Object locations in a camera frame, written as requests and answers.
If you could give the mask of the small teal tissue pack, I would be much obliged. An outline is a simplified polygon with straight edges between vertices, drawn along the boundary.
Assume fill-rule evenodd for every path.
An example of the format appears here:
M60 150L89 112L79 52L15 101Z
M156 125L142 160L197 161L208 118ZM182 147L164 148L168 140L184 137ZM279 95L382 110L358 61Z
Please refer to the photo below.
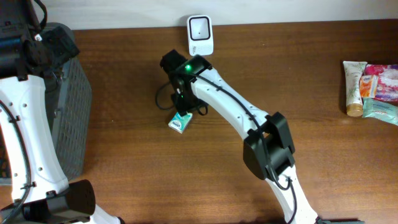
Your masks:
M175 130L176 132L182 134L186 130L192 118L193 118L192 113L187 113L186 115L183 116L180 115L179 113L176 113L175 116L168 123L168 126L173 130Z

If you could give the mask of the white Pantene tube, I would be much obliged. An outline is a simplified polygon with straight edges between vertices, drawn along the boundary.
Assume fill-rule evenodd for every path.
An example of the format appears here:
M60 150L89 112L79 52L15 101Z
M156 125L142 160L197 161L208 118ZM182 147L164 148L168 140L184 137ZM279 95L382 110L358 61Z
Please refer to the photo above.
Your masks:
M351 117L363 115L363 101L359 90L359 81L367 62L343 61L346 80L346 114Z

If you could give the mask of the small orange tissue pack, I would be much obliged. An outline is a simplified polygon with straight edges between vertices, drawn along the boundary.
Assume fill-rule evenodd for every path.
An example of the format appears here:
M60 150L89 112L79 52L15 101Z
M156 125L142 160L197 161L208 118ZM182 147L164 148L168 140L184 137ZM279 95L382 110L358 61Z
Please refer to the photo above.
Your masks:
M359 82L359 91L362 98L375 98L378 84L377 75L363 75Z

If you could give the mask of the mint green wipes pack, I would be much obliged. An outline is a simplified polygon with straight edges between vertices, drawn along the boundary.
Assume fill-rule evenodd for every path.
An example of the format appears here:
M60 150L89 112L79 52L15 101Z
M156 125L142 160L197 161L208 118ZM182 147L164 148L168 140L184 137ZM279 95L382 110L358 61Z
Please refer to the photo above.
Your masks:
M363 100L363 117L375 118L383 122L397 125L397 106L372 98L365 98Z

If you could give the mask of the purple tissue pack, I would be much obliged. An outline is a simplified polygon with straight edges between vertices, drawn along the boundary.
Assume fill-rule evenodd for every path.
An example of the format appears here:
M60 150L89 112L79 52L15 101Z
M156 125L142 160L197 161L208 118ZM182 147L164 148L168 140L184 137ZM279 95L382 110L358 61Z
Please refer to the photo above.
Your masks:
M375 75L377 77L375 99L397 102L397 64L369 64L365 68L365 74Z

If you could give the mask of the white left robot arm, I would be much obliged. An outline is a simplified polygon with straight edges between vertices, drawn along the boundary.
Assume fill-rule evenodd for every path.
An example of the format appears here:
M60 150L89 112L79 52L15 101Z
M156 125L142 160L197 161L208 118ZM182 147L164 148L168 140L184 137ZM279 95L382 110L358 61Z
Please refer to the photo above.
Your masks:
M79 53L63 27L46 29L33 1L1 2L1 136L12 203L3 223L121 223L96 204L88 180L69 183L45 108L46 74Z

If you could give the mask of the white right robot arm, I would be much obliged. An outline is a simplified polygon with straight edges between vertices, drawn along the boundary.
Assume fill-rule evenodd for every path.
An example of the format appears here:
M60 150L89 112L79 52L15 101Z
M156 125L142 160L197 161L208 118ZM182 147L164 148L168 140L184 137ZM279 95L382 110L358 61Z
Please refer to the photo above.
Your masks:
M173 106L181 116L212 107L232 125L243 140L243 160L277 197L287 223L316 223L318 214L309 204L297 177L295 146L286 118L269 115L231 88L204 57L191 59L176 50L165 54L160 67L174 89Z

